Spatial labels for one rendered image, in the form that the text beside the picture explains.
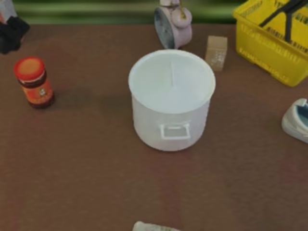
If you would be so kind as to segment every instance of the jar lid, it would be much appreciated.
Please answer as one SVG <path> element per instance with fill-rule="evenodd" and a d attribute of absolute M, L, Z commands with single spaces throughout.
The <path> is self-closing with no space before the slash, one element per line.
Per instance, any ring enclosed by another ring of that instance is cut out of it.
<path fill-rule="evenodd" d="M 43 74 L 45 65 L 38 57 L 26 57 L 14 66 L 14 73 L 21 81 L 33 81 Z"/>
<path fill-rule="evenodd" d="M 159 113 L 180 114 L 210 101 L 216 82 L 210 66 L 197 55 L 162 50 L 139 59 L 128 84 L 143 106 Z"/>

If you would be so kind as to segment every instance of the green blurred background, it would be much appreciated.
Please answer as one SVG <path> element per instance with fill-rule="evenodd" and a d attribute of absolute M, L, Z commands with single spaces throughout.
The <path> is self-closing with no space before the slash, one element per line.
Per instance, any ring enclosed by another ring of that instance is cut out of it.
<path fill-rule="evenodd" d="M 13 0 L 31 24 L 153 23 L 159 0 Z M 245 0 L 183 0 L 193 23 L 234 23 L 232 11 Z"/>

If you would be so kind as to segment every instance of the white bucket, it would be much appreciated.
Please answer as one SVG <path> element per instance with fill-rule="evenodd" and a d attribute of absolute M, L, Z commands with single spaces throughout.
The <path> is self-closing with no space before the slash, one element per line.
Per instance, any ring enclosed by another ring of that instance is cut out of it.
<path fill-rule="evenodd" d="M 147 145 L 179 151 L 202 136 L 215 76 L 200 57 L 162 50 L 138 60 L 128 78 L 135 130 Z"/>

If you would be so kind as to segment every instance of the alarm clock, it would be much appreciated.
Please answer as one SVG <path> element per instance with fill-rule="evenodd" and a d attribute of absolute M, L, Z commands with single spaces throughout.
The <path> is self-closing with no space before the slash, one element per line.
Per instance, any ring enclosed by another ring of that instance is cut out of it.
<path fill-rule="evenodd" d="M 178 49 L 192 40 L 192 14 L 180 0 L 160 0 L 154 25 L 164 49 Z"/>

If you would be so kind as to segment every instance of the shopping basket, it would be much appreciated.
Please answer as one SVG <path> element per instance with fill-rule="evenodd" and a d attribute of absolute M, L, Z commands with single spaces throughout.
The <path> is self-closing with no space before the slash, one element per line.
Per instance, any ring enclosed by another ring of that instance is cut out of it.
<path fill-rule="evenodd" d="M 287 86 L 308 76 L 308 0 L 248 0 L 233 12 L 236 50 Z"/>

